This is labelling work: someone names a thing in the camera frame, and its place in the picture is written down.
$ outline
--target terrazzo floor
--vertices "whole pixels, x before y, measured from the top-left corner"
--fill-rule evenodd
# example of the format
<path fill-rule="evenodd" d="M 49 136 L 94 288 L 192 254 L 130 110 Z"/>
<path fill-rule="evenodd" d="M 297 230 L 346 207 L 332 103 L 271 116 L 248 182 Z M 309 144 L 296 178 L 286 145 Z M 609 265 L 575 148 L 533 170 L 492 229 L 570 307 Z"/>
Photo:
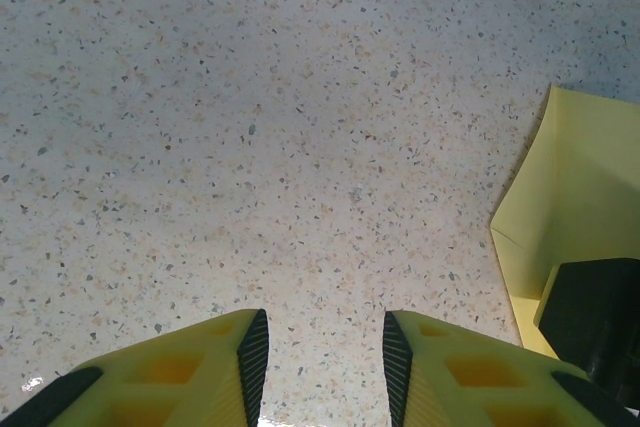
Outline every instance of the terrazzo floor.
<path fill-rule="evenodd" d="M 0 405 L 241 308 L 261 426 L 384 426 L 385 309 L 518 342 L 488 222 L 639 0 L 2 0 Z"/>

